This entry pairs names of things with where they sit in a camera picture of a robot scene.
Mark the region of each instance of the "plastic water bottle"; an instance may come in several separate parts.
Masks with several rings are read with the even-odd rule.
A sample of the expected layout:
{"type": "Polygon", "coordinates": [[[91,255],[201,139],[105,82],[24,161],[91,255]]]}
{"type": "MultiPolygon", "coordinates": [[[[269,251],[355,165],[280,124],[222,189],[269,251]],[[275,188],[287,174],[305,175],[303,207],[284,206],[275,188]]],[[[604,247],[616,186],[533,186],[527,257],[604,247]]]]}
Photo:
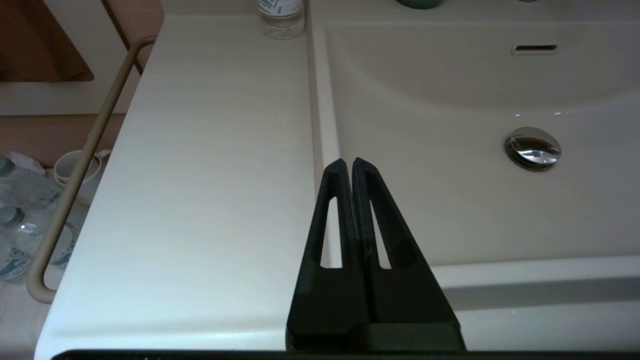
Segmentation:
{"type": "Polygon", "coordinates": [[[303,0],[258,0],[260,29],[274,39],[295,38],[305,30],[303,0]]]}
{"type": "Polygon", "coordinates": [[[0,241],[0,280],[10,284],[24,284],[31,256],[0,241]]]}
{"type": "MultiPolygon", "coordinates": [[[[49,216],[46,212],[36,209],[20,209],[7,206],[0,209],[0,226],[3,227],[3,237],[10,245],[24,251],[29,256],[34,256],[44,231],[49,225],[49,216]]],[[[76,246],[77,234],[72,225],[66,224],[58,238],[58,244],[53,250],[49,264],[64,270],[71,258],[71,253],[76,246]]]]}
{"type": "MultiPolygon", "coordinates": [[[[4,206],[34,208],[47,212],[55,210],[62,190],[50,179],[25,168],[15,166],[13,161],[0,156],[0,192],[4,206]]],[[[74,204],[67,222],[81,229],[87,209],[74,204]]]]}

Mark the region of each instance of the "metal handle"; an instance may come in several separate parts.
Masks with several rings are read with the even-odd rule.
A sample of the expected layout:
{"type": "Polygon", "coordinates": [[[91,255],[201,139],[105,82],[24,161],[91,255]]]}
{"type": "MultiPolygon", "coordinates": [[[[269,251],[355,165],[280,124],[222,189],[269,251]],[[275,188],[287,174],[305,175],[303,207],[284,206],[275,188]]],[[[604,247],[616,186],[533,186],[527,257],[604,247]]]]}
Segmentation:
{"type": "Polygon", "coordinates": [[[102,138],[104,129],[109,123],[109,119],[113,113],[113,108],[116,106],[120,93],[122,93],[122,88],[129,77],[129,73],[131,72],[131,68],[138,57],[138,53],[143,47],[155,42],[156,36],[154,35],[140,38],[133,43],[127,53],[127,57],[124,59],[124,62],[120,67],[120,71],[118,72],[113,85],[111,85],[111,90],[109,90],[107,98],[104,100],[104,104],[102,105],[102,108],[98,113],[98,117],[93,124],[91,133],[89,134],[86,143],[84,143],[80,158],[78,159],[74,170],[71,172],[67,186],[62,192],[60,203],[53,213],[51,223],[47,227],[42,238],[42,242],[40,242],[40,246],[38,247],[36,254],[33,256],[31,266],[27,271],[27,291],[29,291],[31,297],[33,297],[37,302],[51,304],[53,302],[53,298],[56,296],[56,290],[49,289],[44,283],[44,272],[47,269],[47,264],[49,264],[49,260],[53,254],[53,249],[56,247],[58,238],[62,233],[65,223],[67,222],[67,217],[69,216],[71,207],[76,200],[76,196],[80,190],[84,176],[89,169],[89,164],[91,163],[93,154],[95,154],[95,150],[102,138]]]}

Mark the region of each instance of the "sink drain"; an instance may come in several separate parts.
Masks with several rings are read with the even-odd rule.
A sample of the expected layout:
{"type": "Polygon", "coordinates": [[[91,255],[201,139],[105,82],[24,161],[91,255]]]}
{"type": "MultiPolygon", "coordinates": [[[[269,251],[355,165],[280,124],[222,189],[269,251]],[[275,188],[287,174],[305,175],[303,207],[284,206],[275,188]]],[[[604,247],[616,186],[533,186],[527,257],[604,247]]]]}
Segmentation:
{"type": "Polygon", "coordinates": [[[514,163],[531,171],[552,167],[562,154],[558,141],[535,127],[515,129],[504,144],[504,150],[514,163]]]}

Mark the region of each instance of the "water bottle pack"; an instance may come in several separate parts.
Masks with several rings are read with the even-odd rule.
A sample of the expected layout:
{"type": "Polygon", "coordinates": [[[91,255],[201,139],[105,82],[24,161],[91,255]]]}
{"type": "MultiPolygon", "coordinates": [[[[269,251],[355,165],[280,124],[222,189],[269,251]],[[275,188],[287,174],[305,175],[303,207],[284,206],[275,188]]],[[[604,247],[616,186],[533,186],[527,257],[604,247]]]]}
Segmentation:
{"type": "MultiPolygon", "coordinates": [[[[46,177],[0,156],[0,280],[24,282],[24,272],[49,225],[62,191],[46,177]]],[[[50,264],[64,270],[84,224],[86,208],[74,204],[50,264]]]]}

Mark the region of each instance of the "white sink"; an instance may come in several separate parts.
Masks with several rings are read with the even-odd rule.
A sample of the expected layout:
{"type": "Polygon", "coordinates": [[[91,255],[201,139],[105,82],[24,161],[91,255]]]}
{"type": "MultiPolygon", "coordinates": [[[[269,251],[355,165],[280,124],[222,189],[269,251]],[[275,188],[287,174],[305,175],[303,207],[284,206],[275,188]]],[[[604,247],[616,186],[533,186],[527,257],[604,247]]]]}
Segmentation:
{"type": "MultiPolygon", "coordinates": [[[[640,349],[640,4],[322,0],[310,13],[317,175],[336,158],[378,167],[468,347],[640,349]],[[555,167],[506,156],[522,126],[557,139],[555,167]]],[[[326,266],[340,266],[333,218],[326,266]]]]}

